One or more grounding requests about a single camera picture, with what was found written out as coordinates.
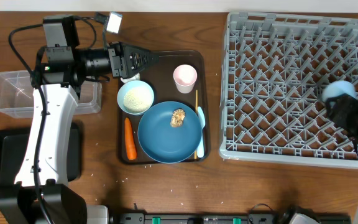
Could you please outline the white paper napkin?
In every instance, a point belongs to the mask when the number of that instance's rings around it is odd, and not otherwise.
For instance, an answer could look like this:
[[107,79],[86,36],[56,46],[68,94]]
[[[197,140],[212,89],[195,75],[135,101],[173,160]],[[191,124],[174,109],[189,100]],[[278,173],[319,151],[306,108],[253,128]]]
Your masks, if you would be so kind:
[[136,75],[134,75],[131,78],[121,78],[121,81],[123,83],[128,83],[128,82],[131,82],[131,81],[134,81],[134,80],[140,80],[140,74],[139,73],[137,73]]

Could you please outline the light blue cup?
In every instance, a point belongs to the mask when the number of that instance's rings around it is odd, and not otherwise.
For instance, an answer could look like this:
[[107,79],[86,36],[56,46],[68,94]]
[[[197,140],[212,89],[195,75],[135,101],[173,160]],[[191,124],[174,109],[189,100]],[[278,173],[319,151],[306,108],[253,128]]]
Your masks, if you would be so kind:
[[329,98],[335,98],[340,95],[347,94],[356,98],[356,91],[352,83],[339,80],[330,83],[322,92],[321,99],[325,103]]

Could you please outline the light blue rice bowl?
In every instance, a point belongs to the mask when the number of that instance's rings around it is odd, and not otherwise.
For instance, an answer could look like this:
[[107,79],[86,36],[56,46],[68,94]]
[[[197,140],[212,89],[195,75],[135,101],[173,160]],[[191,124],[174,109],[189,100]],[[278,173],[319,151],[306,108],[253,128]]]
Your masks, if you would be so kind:
[[135,80],[124,84],[117,93],[117,103],[123,112],[142,115],[154,102],[152,87],[143,81]]

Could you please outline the pink cup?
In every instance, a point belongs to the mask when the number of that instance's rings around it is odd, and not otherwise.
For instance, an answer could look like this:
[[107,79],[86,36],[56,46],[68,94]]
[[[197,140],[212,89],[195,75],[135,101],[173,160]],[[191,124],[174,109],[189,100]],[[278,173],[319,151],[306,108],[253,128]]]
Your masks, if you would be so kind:
[[187,94],[192,91],[197,80],[197,71],[191,65],[179,65],[173,72],[173,79],[177,90]]

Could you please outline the dark blue plate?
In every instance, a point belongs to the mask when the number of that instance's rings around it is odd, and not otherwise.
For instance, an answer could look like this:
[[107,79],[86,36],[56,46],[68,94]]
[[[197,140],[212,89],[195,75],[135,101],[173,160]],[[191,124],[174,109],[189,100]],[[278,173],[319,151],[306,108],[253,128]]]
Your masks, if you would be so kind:
[[[185,119],[171,126],[173,112],[183,109]],[[142,150],[153,160],[166,164],[184,161],[196,151],[202,137],[198,116],[189,106],[177,101],[153,105],[140,119],[137,136]]]

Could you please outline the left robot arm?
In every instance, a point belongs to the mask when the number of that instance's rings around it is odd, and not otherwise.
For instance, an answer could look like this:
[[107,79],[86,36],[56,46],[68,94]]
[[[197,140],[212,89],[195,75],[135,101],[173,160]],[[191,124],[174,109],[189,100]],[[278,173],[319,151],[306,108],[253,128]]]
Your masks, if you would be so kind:
[[85,81],[130,80],[158,62],[150,50],[123,42],[80,48],[76,22],[60,14],[43,19],[46,45],[28,70],[34,113],[27,149],[12,184],[0,190],[0,211],[9,223],[108,223],[108,208],[87,205],[68,186],[71,122]]

